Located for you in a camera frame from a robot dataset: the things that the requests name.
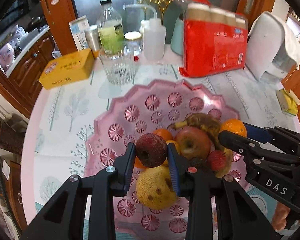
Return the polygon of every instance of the small yellow box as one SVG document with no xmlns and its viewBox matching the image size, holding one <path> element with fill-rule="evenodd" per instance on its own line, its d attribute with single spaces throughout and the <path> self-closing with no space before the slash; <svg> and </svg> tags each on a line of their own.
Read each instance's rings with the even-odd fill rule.
<svg viewBox="0 0 300 240">
<path fill-rule="evenodd" d="M 66 85 L 87 79 L 90 76 L 94 58 L 91 49 L 76 51 L 48 62 L 39 82 L 45 89 Z"/>
<path fill-rule="evenodd" d="M 285 89 L 276 92 L 281 110 L 284 114 L 296 116 L 298 107 L 296 102 L 287 94 Z"/>
</svg>

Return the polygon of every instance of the white appliance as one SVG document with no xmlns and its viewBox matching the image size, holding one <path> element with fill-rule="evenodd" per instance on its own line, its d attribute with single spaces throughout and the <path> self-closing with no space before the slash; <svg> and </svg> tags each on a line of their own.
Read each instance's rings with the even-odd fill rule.
<svg viewBox="0 0 300 240">
<path fill-rule="evenodd" d="M 300 44 L 292 30 L 269 12 L 253 23 L 247 45 L 246 66 L 258 81 L 278 83 L 300 64 Z"/>
</svg>

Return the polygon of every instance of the round table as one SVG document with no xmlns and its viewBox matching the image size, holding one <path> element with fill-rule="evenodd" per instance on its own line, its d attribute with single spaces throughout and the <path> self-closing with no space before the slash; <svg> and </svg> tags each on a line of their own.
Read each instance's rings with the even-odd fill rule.
<svg viewBox="0 0 300 240">
<path fill-rule="evenodd" d="M 159 62 L 149 62 L 141 54 L 138 65 L 134 84 L 147 85 L 153 79 L 176 82 L 184 78 L 178 71 L 178 67 L 182 66 L 182 57 L 173 53 L 169 45 Z M 275 90 L 282 85 L 257 82 L 247 68 L 185 79 L 191 84 L 203 84 L 213 94 L 223 95 L 227 105 L 238 110 L 244 122 L 260 127 L 278 125 L 300 133 L 298 118 L 283 114 L 275 96 Z M 83 161 L 87 158 L 84 141 L 93 132 L 93 120 L 108 110 L 111 98 L 125 95 L 132 86 L 111 85 L 101 62 L 96 60 L 89 79 L 41 90 L 31 113 L 22 153 L 21 191 L 28 224 L 71 174 L 83 175 Z M 89 102 L 87 109 L 77 113 L 75 118 L 64 111 L 73 98 L 83 98 Z M 271 219 L 276 202 L 271 202 L 270 211 L 266 204 L 269 200 L 262 196 L 263 192 L 254 187 L 250 190 L 249 195 L 260 204 L 259 207 L 265 206 L 261 209 Z"/>
</svg>

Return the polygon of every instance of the pink plastic tray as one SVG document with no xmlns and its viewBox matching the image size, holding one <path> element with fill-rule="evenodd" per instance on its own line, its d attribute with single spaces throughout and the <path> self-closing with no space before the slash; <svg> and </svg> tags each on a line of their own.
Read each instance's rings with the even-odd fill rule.
<svg viewBox="0 0 300 240">
<path fill-rule="evenodd" d="M 86 142 L 89 156 L 85 176 L 111 166 L 117 156 L 124 154 L 126 145 L 136 142 L 142 134 L 167 128 L 196 112 L 211 114 L 221 122 L 239 119 L 239 113 L 227 106 L 222 96 L 212 95 L 202 84 L 192 86 L 184 80 L 177 83 L 153 80 L 148 86 L 135 85 L 124 97 L 112 99 L 109 110 L 95 119 L 94 134 Z M 177 131 L 171 130 L 171 133 L 175 136 Z M 151 210 L 142 205 L 135 192 L 141 171 L 134 168 L 127 196 L 114 198 L 118 229 L 137 234 L 141 239 L 151 239 L 154 232 L 160 232 L 161 239 L 176 239 L 176 234 L 182 238 L 186 231 L 188 201 L 180 198 L 165 210 Z M 247 188 L 241 155 L 234 155 L 230 174 Z"/>
</svg>

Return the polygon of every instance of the silver canister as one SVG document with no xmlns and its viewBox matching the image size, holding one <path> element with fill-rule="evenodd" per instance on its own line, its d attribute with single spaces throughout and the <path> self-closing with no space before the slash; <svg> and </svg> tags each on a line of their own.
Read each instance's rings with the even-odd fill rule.
<svg viewBox="0 0 300 240">
<path fill-rule="evenodd" d="M 93 57 L 97 58 L 100 51 L 100 38 L 97 25 L 92 25 L 84 31 L 89 48 L 92 51 Z"/>
</svg>

